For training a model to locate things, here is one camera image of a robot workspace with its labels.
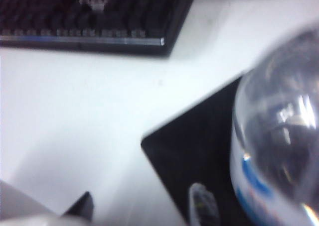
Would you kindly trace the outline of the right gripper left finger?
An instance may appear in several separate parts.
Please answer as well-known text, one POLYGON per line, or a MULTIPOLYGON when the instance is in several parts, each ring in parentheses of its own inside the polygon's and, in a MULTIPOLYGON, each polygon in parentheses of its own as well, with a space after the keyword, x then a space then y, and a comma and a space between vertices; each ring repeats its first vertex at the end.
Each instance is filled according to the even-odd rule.
POLYGON ((92 220, 94 212, 93 197, 86 191, 80 198, 62 214, 62 217, 73 216, 84 220, 92 220))

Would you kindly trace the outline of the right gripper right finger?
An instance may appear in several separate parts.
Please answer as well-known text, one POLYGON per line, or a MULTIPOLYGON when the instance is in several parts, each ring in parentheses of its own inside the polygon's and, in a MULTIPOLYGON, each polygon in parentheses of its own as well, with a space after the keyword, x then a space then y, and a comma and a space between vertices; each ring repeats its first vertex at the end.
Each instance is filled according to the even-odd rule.
POLYGON ((200 183, 193 183, 188 190, 190 226, 220 226, 220 215, 214 195, 200 183))

